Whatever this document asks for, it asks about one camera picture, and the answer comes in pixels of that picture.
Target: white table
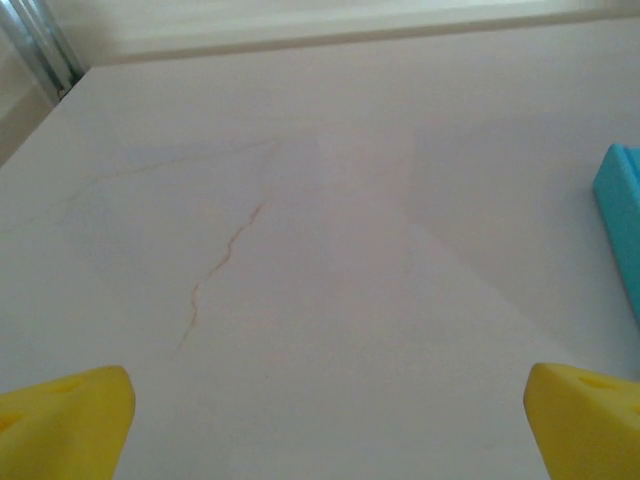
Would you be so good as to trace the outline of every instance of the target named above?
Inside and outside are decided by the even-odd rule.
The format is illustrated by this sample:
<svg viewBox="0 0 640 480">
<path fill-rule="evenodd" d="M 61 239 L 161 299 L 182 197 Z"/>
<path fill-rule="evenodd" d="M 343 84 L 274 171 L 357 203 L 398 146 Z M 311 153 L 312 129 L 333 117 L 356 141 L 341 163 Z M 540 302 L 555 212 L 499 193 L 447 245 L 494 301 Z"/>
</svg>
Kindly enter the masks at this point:
<svg viewBox="0 0 640 480">
<path fill-rule="evenodd" d="M 640 375 L 639 80 L 634 20 L 94 69 L 0 169 L 0 386 L 124 365 L 118 479 L 546 478 L 531 365 Z"/>
</svg>

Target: teal plastic object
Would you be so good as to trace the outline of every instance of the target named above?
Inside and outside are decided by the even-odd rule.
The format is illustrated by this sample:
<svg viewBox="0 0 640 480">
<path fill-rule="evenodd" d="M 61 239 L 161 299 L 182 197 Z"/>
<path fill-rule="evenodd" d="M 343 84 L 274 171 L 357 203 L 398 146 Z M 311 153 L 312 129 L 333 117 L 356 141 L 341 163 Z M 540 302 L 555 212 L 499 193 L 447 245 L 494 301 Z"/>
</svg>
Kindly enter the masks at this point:
<svg viewBox="0 0 640 480">
<path fill-rule="evenodd" d="M 612 145 L 593 181 L 620 276 L 640 322 L 640 148 Z"/>
</svg>

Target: white wall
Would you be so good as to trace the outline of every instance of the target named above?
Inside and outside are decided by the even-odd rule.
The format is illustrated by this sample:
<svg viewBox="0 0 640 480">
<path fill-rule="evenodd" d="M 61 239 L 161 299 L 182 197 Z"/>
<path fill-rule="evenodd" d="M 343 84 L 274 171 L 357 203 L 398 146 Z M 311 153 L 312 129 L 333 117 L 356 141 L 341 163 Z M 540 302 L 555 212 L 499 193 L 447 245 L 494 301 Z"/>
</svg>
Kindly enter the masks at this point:
<svg viewBox="0 0 640 480">
<path fill-rule="evenodd" d="M 0 165 L 46 117 L 51 106 L 0 30 Z"/>
<path fill-rule="evenodd" d="M 640 10 L 640 0 L 48 1 L 80 54 L 92 64 L 355 32 Z"/>
</svg>

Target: blue plastic block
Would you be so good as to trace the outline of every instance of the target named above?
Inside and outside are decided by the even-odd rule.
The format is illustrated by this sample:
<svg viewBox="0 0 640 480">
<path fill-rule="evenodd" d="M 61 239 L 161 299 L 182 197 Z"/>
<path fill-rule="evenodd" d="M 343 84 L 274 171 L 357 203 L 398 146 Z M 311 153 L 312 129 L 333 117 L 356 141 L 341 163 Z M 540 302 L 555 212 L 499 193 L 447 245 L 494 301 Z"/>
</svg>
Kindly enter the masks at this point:
<svg viewBox="0 0 640 480">
<path fill-rule="evenodd" d="M 593 181 L 609 241 L 640 321 L 640 148 L 612 145 Z"/>
</svg>

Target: yellow plastic object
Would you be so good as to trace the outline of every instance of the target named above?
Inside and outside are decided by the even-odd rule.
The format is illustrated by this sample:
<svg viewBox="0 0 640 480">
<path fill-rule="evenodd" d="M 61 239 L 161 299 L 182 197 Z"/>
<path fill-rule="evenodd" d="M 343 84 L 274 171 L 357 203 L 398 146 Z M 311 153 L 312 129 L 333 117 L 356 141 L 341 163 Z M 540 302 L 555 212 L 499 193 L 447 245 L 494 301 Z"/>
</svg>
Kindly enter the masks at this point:
<svg viewBox="0 0 640 480">
<path fill-rule="evenodd" d="M 640 479 L 640 384 L 537 364 L 524 406 L 552 480 Z"/>
<path fill-rule="evenodd" d="M 122 367 L 0 395 L 0 480 L 107 480 L 133 419 Z"/>
</svg>

